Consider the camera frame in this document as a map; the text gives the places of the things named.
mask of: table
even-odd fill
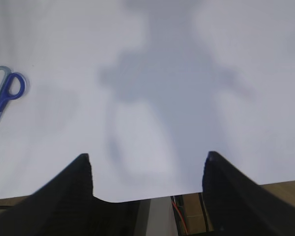
[[[83,152],[109,202],[200,192],[209,150],[295,180],[295,0],[0,0],[0,65],[30,83],[0,121],[0,198]]]

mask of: black plastic part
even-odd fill
[[[214,151],[206,159],[203,193],[218,235],[295,236],[295,208]]]
[[[149,200],[108,203],[93,197],[89,156],[0,214],[0,236],[141,236]]]

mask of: scissors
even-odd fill
[[[10,100],[15,100],[21,97],[25,91],[26,82],[23,76],[19,73],[12,73],[10,68],[6,66],[0,66],[0,71],[4,72],[3,80],[0,84],[0,117],[4,111],[6,105]],[[10,88],[12,86],[14,78],[20,82],[20,90],[17,94],[11,94]]]

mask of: orange wire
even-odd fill
[[[182,214],[181,214],[180,210],[178,209],[177,205],[173,201],[172,201],[172,205],[175,208],[175,210],[177,211],[177,213],[178,213],[178,215],[179,215],[179,217],[180,217],[180,219],[182,221],[182,225],[183,225],[183,228],[185,229],[186,235],[188,235],[189,232],[188,232],[188,229],[187,229],[187,225],[186,225],[185,220],[182,217]]]

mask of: cable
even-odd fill
[[[0,210],[7,210],[13,206],[0,206]]]
[[[179,217],[180,217],[180,219],[181,219],[181,221],[182,221],[182,225],[183,225],[183,228],[185,229],[186,235],[189,235],[189,232],[188,232],[188,229],[187,229],[186,222],[185,222],[185,220],[183,219],[180,210],[178,209],[177,205],[176,205],[173,201],[172,201],[172,205],[173,205],[173,207],[175,208],[176,212],[178,213],[178,215],[179,215]]]
[[[199,193],[199,199],[200,199],[200,205],[201,205],[201,209],[202,209],[203,217],[204,217],[204,219],[205,219],[206,232],[209,232],[208,222],[207,222],[206,209],[205,209],[205,205],[204,205],[204,203],[203,203],[203,198],[202,198],[201,193]]]

